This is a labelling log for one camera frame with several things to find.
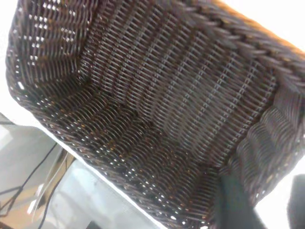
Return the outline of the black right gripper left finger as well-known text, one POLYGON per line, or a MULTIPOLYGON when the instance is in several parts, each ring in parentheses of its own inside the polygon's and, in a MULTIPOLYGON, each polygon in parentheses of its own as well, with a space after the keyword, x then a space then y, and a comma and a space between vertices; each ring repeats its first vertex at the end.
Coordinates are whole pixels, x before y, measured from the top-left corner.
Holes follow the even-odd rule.
POLYGON ((214 204, 214 220, 219 229, 263 229, 240 181, 232 175, 219 178, 214 204))

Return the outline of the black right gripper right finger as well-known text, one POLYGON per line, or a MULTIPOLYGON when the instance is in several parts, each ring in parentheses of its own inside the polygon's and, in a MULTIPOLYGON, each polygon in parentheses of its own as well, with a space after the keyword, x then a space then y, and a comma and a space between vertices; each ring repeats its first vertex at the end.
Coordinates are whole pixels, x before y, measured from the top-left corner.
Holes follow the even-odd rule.
POLYGON ((305 229, 305 175, 294 177, 287 206, 291 229, 305 229))

